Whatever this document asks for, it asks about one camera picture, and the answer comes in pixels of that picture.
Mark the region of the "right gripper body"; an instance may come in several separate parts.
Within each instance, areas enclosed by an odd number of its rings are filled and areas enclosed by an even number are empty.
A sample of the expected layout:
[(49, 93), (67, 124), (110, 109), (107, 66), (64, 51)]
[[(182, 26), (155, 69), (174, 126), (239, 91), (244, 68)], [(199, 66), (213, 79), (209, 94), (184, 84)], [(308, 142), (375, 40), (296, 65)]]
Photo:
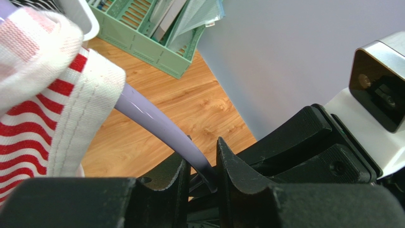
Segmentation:
[[(370, 184), (378, 174), (376, 163), (342, 121), (319, 104), (305, 106), (235, 155), (276, 184)], [(218, 192), (200, 186), (190, 195), (187, 226), (221, 228)]]

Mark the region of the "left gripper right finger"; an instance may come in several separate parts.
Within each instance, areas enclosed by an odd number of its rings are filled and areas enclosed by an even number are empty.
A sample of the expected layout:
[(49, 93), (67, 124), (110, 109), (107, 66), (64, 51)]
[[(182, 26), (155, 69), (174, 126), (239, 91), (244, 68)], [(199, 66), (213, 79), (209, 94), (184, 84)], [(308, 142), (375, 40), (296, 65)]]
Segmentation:
[(405, 212), (384, 187), (276, 184), (217, 140), (222, 228), (402, 228)]

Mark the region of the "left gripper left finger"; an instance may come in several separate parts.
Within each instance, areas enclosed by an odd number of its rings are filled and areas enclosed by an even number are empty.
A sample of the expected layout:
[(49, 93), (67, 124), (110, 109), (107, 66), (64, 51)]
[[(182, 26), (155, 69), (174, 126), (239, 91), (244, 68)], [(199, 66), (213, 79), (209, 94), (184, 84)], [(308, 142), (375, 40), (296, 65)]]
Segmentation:
[(173, 153), (140, 178), (32, 178), (0, 211), (3, 228), (184, 228), (190, 165)]

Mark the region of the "black white striped top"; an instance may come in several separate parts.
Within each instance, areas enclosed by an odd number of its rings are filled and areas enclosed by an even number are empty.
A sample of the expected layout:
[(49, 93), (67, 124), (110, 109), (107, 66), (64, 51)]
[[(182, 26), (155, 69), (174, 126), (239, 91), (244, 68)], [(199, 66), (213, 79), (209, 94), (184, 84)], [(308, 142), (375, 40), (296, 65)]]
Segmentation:
[(54, 0), (9, 0), (16, 7), (31, 7), (36, 10), (53, 11), (65, 14), (61, 6)]

